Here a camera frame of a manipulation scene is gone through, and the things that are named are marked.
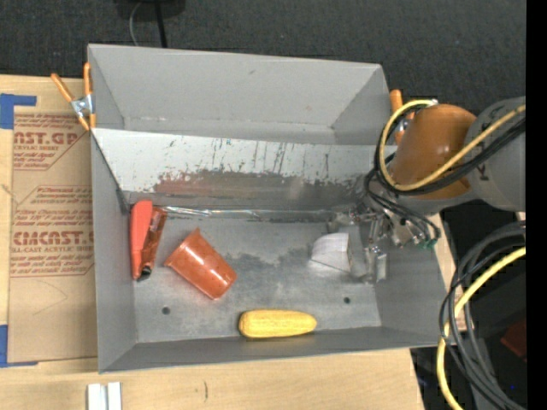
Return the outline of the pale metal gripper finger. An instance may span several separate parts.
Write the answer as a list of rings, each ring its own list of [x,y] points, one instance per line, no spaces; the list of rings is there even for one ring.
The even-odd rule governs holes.
[[[378,283],[387,278],[387,253],[379,246],[365,248],[365,264],[365,279],[368,282]]]
[[[353,220],[348,222],[346,231],[349,236],[349,261],[352,273],[364,273],[364,252],[360,226]]]

